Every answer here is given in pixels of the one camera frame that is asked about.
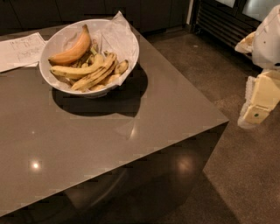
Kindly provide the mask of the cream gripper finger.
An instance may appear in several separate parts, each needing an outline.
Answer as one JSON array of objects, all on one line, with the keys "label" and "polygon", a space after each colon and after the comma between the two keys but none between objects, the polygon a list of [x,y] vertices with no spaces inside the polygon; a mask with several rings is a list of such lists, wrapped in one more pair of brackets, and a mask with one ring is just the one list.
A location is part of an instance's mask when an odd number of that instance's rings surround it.
[{"label": "cream gripper finger", "polygon": [[264,70],[256,78],[249,76],[246,83],[245,103],[238,126],[252,129],[261,124],[280,102],[280,72]]},{"label": "cream gripper finger", "polygon": [[238,53],[252,53],[253,52],[253,40],[255,37],[255,32],[251,32],[249,35],[247,35],[245,38],[243,38],[236,46],[235,50]]}]

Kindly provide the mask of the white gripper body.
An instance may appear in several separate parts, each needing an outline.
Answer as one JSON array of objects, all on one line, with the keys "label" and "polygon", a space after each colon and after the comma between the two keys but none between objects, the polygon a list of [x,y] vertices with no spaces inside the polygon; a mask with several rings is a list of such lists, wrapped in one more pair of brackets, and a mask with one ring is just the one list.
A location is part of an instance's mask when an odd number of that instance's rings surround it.
[{"label": "white gripper body", "polygon": [[275,6],[257,27],[252,60],[263,69],[280,69],[280,5]]}]

